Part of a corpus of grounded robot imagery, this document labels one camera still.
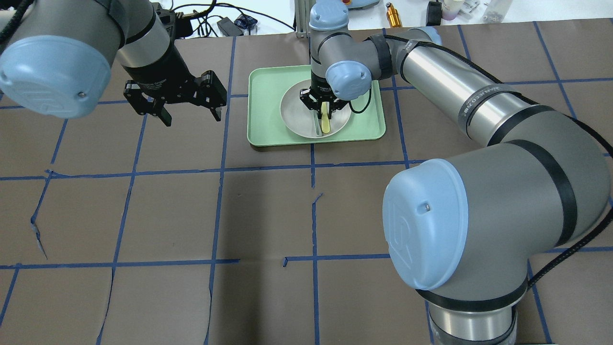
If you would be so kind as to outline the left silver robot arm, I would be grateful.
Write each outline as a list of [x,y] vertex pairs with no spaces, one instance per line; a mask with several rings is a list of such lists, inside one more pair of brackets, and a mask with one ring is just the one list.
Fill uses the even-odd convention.
[[168,127],[165,105],[190,103],[219,121],[227,90],[211,70],[191,74],[175,46],[193,18],[149,0],[3,0],[1,92],[39,114],[79,118],[94,111],[117,62],[136,113]]

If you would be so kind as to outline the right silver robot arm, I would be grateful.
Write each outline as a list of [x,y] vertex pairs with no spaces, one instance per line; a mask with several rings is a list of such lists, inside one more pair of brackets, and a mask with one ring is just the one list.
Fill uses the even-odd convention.
[[311,84],[300,100],[324,121],[374,80],[398,76],[445,116],[444,159],[394,175],[382,216],[399,277],[429,303],[436,345],[512,345],[528,289],[595,237],[611,187],[599,137],[442,45],[433,27],[348,30],[341,0],[309,11]]

